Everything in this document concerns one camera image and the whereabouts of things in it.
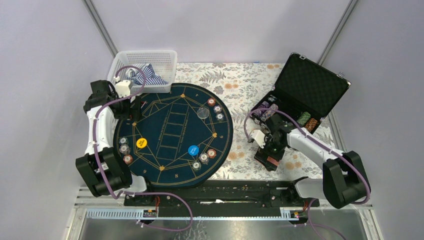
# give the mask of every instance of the white poker chip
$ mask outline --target white poker chip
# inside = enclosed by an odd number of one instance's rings
[[[221,108],[221,106],[215,106],[215,107],[213,108],[213,111],[214,111],[216,114],[219,114],[222,110],[223,110],[223,109]]]
[[[122,154],[128,155],[128,154],[130,154],[130,147],[129,147],[127,144],[121,145],[121,146],[119,147],[119,151],[120,151]]]
[[[201,165],[200,165],[199,162],[196,161],[196,162],[193,163],[192,167],[193,167],[193,170],[196,171],[196,170],[200,169]]]
[[[202,153],[202,154],[200,155],[200,160],[205,161],[205,160],[207,160],[207,159],[208,159],[208,155],[207,155],[207,154]]]
[[[216,120],[218,120],[218,122],[222,122],[224,120],[224,115],[222,113],[218,113],[216,115]]]

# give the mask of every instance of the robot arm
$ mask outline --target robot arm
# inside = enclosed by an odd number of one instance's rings
[[[110,193],[101,176],[93,146],[97,147],[101,166],[114,192],[121,189],[131,192],[144,192],[147,188],[144,178],[142,176],[132,176],[129,167],[118,156],[117,151],[113,147],[113,127],[116,121],[119,119],[140,120],[140,96],[135,97],[132,107],[130,107],[130,99],[105,107],[98,114],[95,132],[97,142],[93,142],[93,122],[97,112],[103,105],[129,96],[131,85],[128,80],[121,81],[116,86],[111,85],[106,80],[98,80],[91,83],[92,94],[84,105],[84,111],[89,121],[88,144],[84,156],[77,158],[75,165],[88,189],[95,197],[109,195]]]
[[[250,134],[262,152],[269,155],[282,154],[285,147],[290,147],[305,154],[322,169],[322,179],[303,178],[294,184],[301,198],[327,199],[333,207],[340,209],[366,196],[364,183],[350,167],[332,154],[337,153],[348,160],[370,186],[361,157],[356,152],[346,153],[332,148],[312,135],[306,137],[296,127],[283,123],[278,114],[272,116],[268,123],[277,123],[270,127],[271,133],[265,134],[260,130],[254,130]],[[327,146],[331,151],[323,150],[310,138]]]

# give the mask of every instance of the leaf pattern fabric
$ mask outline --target leaf pattern fabric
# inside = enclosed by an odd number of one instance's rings
[[[321,169],[293,149],[285,151],[276,171],[267,171],[254,159],[258,145],[247,142],[244,119],[249,110],[273,89],[283,66],[280,63],[178,63],[176,83],[208,89],[231,113],[234,128],[231,150],[211,179],[291,181],[301,177],[322,178]],[[248,120],[248,132],[254,129],[260,129],[260,126]],[[321,123],[314,136],[334,147],[328,119]]]

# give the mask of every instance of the white wall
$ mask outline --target white wall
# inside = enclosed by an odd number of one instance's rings
[[[325,67],[351,88],[335,107],[364,162],[384,239],[423,239],[424,2],[363,0]]]
[[[349,0],[94,0],[119,51],[172,49],[179,62],[317,61]]]
[[[0,239],[58,240],[112,57],[81,0],[0,1]]]

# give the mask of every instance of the round blue mat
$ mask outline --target round blue mat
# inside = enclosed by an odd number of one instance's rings
[[[208,105],[210,98],[222,107],[223,121],[217,120],[214,106]],[[233,121],[215,94],[197,85],[174,83],[170,93],[145,93],[141,99],[147,102],[141,109],[142,119],[120,120],[113,139],[117,150],[119,139],[128,139],[132,174],[147,178],[156,188],[187,188],[207,180],[224,163],[233,141]],[[208,118],[197,116],[200,107],[209,109]],[[141,138],[147,140],[146,147],[137,147]],[[198,154],[190,155],[190,146],[197,146]],[[216,156],[194,171],[192,164],[210,149]]]

